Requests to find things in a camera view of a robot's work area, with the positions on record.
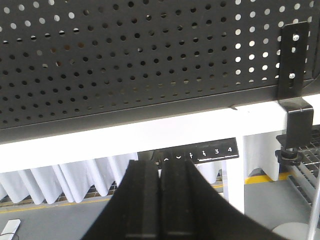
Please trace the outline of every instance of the black metal bracket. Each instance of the black metal bracket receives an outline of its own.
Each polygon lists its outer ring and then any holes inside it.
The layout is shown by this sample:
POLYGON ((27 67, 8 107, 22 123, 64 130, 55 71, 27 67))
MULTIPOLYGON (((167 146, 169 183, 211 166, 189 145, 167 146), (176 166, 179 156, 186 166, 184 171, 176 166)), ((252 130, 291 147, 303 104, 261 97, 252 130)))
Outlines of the black metal bracket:
POLYGON ((288 24, 281 31, 278 103, 287 112, 287 124, 286 134, 276 138, 281 150, 275 154, 284 165, 299 165, 303 156, 298 147, 311 140, 314 109, 302 98, 308 37, 308 22, 288 24))

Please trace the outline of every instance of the perforated metal panel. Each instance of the perforated metal panel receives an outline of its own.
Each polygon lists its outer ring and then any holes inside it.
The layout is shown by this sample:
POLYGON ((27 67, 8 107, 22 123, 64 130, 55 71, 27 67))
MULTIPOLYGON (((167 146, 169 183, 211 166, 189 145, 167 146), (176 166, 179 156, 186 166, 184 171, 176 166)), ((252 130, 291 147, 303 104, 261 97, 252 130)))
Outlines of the perforated metal panel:
POLYGON ((0 129, 274 86, 290 23, 310 22, 312 79, 318 5, 2 0, 0 129))

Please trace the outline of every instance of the desk leg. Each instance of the desk leg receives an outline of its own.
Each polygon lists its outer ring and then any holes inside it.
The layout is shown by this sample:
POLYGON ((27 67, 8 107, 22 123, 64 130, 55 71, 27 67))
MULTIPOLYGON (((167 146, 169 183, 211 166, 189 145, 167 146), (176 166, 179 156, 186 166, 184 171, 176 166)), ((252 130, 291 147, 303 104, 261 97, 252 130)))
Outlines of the desk leg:
POLYGON ((239 158, 222 161, 223 195, 241 213, 245 212, 243 137, 236 138, 239 158))

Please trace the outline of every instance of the yellow floor stripe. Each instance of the yellow floor stripe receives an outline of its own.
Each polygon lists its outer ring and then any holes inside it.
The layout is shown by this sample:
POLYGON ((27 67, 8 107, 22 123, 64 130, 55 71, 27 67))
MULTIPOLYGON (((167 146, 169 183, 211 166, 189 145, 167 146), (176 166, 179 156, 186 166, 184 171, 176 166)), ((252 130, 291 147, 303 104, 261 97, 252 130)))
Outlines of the yellow floor stripe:
MULTIPOLYGON (((290 174, 288 172, 280 173, 278 181, 286 180, 289 175, 290 174)), ((268 177, 267 175, 260 175, 260 176, 248 177, 244 181, 245 184, 259 184, 259 183, 266 183, 266 182, 273 182, 273 180, 270 177, 268 177)))
MULTIPOLYGON (((288 172, 280 173, 278 180, 286 180, 287 177, 290 174, 288 172)), ((272 179, 268 177, 267 175, 260 175, 260 176, 251 176, 248 177, 244 183, 245 184, 258 184, 258 183, 266 183, 266 182, 272 182, 272 179)), ((223 185, 213 185, 214 189, 223 188, 223 185)), ((40 210, 40 209, 49 209, 49 208, 55 208, 55 207, 65 207, 65 206, 72 206, 77 204, 92 204, 92 203, 99 203, 99 202, 107 202, 110 198, 103 198, 103 199, 96 199, 96 200, 88 200, 88 201, 82 201, 80 203, 76 202, 67 202, 67 203, 58 203, 58 204, 46 204, 46 205, 39 205, 39 206, 33 206, 33 207, 18 207, 15 209, 4 209, 1 210, 0 208, 0 214, 7 214, 7 213, 17 213, 17 212, 23 212, 23 211, 31 211, 31 210, 40 210)))
POLYGON ((51 204, 51 205, 48 204, 48 205, 25 207, 25 208, 6 209, 6 210, 0 210, 0 214, 17 213, 17 212, 24 212, 24 211, 31 211, 31 210, 40 210, 40 209, 49 209, 49 208, 55 208, 55 207, 65 207, 65 206, 72 206, 72 205, 77 205, 77 204, 92 204, 92 203, 99 203, 99 202, 107 202, 109 200, 110 200, 110 198, 104 198, 104 199, 97 199, 97 200, 90 200, 90 201, 82 201, 80 203, 68 202, 68 203, 62 203, 62 204, 51 204))

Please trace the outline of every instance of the white curtain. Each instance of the white curtain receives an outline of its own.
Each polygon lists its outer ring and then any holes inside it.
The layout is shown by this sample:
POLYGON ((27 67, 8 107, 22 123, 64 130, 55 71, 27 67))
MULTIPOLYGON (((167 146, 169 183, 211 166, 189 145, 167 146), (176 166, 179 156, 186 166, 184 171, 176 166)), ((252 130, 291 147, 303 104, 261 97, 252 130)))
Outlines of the white curtain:
POLYGON ((18 203, 30 196, 35 204, 54 203, 64 193, 68 202, 81 202, 92 185, 106 196, 111 184, 120 184, 129 160, 137 153, 0 173, 0 200, 6 195, 18 203))

